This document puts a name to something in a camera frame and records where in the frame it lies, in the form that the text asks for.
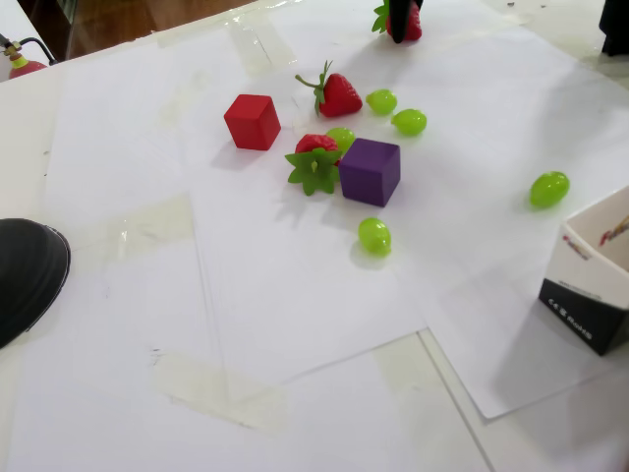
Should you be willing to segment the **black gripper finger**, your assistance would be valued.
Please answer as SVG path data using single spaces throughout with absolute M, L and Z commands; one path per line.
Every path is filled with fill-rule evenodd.
M 419 2 L 389 1 L 389 33 L 395 43 L 419 38 Z

